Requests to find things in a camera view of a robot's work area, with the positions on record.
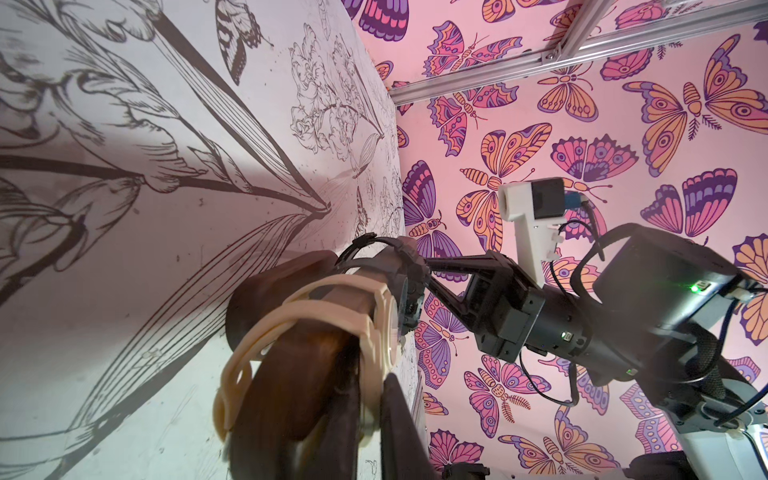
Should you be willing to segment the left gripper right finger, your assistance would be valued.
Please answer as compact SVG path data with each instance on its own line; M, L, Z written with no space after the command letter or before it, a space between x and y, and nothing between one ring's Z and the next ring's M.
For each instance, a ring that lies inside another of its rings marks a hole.
M400 383L394 373L384 380L380 410L381 468L385 480L432 480L438 476L421 442Z

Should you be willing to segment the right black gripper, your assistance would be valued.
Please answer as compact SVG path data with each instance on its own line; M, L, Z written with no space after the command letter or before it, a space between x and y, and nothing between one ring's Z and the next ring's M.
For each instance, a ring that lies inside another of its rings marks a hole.
M722 334L709 328L739 304L743 273L708 247L627 224L600 246L620 244L591 288L577 265L568 291L538 286L503 254L426 258L433 276L471 279L463 294L436 278L430 293L475 335L481 352L512 362L523 348L583 366L594 382L694 384L718 369Z

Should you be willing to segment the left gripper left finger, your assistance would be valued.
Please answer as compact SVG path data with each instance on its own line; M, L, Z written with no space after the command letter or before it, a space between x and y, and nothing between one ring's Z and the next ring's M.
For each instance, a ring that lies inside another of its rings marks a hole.
M296 447L297 479L354 479L361 389L356 360L337 363L312 398L314 423Z

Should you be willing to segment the beige watch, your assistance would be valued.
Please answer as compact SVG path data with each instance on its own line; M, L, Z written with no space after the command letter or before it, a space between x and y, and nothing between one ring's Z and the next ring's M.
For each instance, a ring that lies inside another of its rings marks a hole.
M228 439L252 382L251 363L301 319L327 323L357 337L360 379L366 380L372 372L368 365L373 359L370 339L373 322L369 315L322 300L287 302L268 313L245 335L222 370L213 403L214 427L221 440Z
M326 300L311 300L321 287L348 287L372 296L374 313L360 313ZM379 429L383 383L398 361L398 306L388 286L360 275L336 274L302 287L284 301L304 318L333 325L358 338L360 443L367 444Z

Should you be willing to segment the black watch wide face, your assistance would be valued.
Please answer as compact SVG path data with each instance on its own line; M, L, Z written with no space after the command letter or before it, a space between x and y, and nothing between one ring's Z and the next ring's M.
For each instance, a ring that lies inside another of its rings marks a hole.
M401 267L395 276L399 333L402 336L418 327L423 310L424 292L430 277L429 269L419 265Z

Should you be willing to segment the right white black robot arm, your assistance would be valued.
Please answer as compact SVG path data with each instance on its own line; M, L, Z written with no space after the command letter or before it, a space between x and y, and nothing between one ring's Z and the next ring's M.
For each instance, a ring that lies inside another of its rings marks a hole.
M515 261L483 255L427 261L430 292L474 334L483 373L505 382L521 352L552 354L568 375L595 386L636 381L651 404L685 432L722 433L764 413L762 395L723 358L723 334L736 308L759 286L713 250L670 232L625 224L597 239L592 255L620 250L592 286L573 270L568 287L537 284Z

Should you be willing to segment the wooden watch stand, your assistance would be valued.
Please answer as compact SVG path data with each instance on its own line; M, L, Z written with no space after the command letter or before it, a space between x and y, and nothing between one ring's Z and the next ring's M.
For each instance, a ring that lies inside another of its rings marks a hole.
M268 313L285 304L304 286L336 274L360 275L385 283L396 301L395 276L407 267L412 245L387 239L369 259L341 259L328 250L309 252L247 279L235 291L226 314L226 333L233 352L245 335ZM309 296L373 314L371 295L348 287L321 287ZM356 360L358 338L327 323L301 319L268 345L251 363L253 379L228 439L224 441L229 471L235 479L297 479L296 447L314 423L312 398L339 362ZM371 448L382 475L381 431L358 444Z

